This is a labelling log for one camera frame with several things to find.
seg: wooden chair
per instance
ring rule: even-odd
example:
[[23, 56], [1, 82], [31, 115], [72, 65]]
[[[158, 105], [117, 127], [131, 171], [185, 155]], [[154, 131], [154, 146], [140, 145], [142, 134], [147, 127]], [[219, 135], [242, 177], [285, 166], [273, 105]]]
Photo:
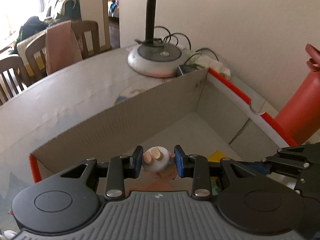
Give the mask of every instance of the wooden chair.
[[[76, 39], [78, 40], [79, 47], [81, 50], [82, 59], [89, 57], [87, 43], [85, 41], [85, 32], [91, 32], [92, 45], [93, 45], [93, 56], [100, 53], [100, 40], [99, 40], [99, 27], [95, 21], [75, 21], [71, 23], [72, 31], [74, 32]], [[45, 37], [46, 33], [43, 33], [31, 41], [26, 47], [26, 58], [29, 65], [36, 76], [36, 81], [46, 76], [46, 73], [41, 73], [34, 54], [40, 52], [42, 61], [44, 63], [44, 70], [46, 69], [46, 61], [42, 49], [45, 48]]]
[[[33, 73], [35, 74], [36, 81], [39, 81], [40, 79], [44, 78], [47, 75], [45, 56], [42, 52], [42, 49], [45, 48], [45, 34], [46, 33], [44, 32], [38, 37], [36, 37], [35, 39], [33, 39], [33, 41], [31, 41], [28, 44], [25, 51], [27, 61]], [[40, 52], [41, 59], [44, 64], [44, 69], [42, 71], [40, 71], [34, 56], [38, 51]]]
[[[18, 75], [18, 69], [20, 70], [23, 80], [21, 80], [20, 76]], [[22, 82], [24, 82], [27, 86], [31, 84], [30, 77], [23, 64], [22, 58], [18, 55], [9, 55], [8, 57], [0, 60], [0, 74], [3, 80], [3, 82], [0, 81], [0, 92], [2, 95], [2, 98], [0, 98], [0, 106], [7, 102], [10, 98], [18, 95], [20, 93], [18, 88], [20, 88], [21, 92], [24, 90]], [[15, 95], [9, 86], [8, 79], [12, 85]]]

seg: ribbed surface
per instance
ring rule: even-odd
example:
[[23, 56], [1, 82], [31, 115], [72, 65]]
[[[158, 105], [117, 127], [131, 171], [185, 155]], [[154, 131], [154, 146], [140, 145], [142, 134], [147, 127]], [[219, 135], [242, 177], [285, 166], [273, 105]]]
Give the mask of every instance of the ribbed surface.
[[20, 233], [18, 240], [124, 239], [283, 239], [302, 240], [295, 232], [253, 236], [225, 222], [209, 202], [195, 201], [187, 192], [132, 192], [128, 199], [108, 203], [100, 216], [77, 232], [63, 236]]

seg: red bottle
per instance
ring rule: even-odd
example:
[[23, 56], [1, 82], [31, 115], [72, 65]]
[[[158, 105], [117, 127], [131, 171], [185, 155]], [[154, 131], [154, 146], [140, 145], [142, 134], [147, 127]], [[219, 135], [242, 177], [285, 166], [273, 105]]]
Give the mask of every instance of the red bottle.
[[275, 120], [298, 143], [302, 144], [320, 129], [320, 51], [310, 44], [306, 52], [310, 73]]

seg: lamp base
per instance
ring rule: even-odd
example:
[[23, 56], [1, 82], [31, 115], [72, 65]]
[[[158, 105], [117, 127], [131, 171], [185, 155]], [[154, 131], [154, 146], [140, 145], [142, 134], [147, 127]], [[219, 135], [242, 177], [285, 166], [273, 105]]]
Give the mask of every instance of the lamp base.
[[129, 66], [139, 74], [156, 77], [175, 77], [178, 65], [188, 59], [188, 51], [180, 50], [177, 46], [165, 43], [163, 47], [136, 45], [128, 56]]

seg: pink towel on chair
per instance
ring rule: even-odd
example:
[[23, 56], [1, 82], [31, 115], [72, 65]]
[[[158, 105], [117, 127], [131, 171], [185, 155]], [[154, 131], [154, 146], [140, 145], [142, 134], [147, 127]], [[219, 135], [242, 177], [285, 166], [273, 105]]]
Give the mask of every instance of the pink towel on chair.
[[48, 75], [82, 60], [71, 21], [47, 29], [45, 53]]

